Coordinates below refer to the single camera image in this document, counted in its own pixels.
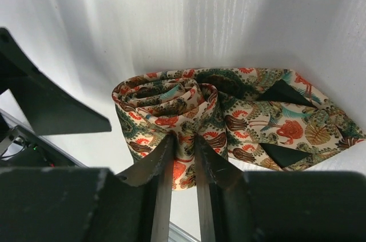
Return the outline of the aluminium mounting rail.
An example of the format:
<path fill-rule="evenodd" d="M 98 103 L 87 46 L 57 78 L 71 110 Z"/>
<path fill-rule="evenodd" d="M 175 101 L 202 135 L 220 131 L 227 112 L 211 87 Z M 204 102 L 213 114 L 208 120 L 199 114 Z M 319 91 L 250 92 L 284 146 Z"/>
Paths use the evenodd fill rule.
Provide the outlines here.
<path fill-rule="evenodd" d="M 200 242 L 172 222 L 169 223 L 168 242 Z"/>

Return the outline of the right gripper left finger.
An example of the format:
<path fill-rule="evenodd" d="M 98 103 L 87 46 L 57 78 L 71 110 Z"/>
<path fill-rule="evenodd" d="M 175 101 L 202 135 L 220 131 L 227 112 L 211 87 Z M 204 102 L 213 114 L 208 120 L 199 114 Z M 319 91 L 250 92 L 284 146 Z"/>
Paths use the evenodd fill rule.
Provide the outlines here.
<path fill-rule="evenodd" d="M 2 241 L 167 241 L 174 138 L 119 174 L 1 168 Z"/>

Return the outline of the floral patterned tie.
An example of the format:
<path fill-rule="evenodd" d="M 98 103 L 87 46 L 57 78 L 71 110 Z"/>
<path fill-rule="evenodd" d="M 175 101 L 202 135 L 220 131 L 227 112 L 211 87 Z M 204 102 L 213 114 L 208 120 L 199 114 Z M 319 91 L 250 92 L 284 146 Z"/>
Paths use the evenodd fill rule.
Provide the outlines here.
<path fill-rule="evenodd" d="M 112 99 L 134 161 L 177 139 L 172 188 L 194 187 L 194 142 L 223 158 L 278 171 L 308 169 L 365 140 L 346 113 L 290 69 L 203 68 L 147 73 Z"/>

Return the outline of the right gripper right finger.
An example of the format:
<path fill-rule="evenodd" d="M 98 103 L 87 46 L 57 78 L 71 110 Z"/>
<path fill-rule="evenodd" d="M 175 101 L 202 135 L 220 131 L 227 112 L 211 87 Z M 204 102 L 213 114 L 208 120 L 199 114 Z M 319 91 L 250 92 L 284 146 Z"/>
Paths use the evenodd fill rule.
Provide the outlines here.
<path fill-rule="evenodd" d="M 202 241 L 364 241 L 365 177 L 241 171 L 197 136 Z"/>

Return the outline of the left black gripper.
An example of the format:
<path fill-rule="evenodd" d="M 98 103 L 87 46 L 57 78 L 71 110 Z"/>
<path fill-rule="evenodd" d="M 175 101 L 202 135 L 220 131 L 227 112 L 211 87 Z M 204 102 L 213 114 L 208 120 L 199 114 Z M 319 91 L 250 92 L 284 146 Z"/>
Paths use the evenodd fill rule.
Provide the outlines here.
<path fill-rule="evenodd" d="M 32 130 L 1 110 L 1 167 L 84 167 L 42 136 L 110 132 L 110 121 L 66 93 L 1 28 L 1 93 L 11 91 Z"/>

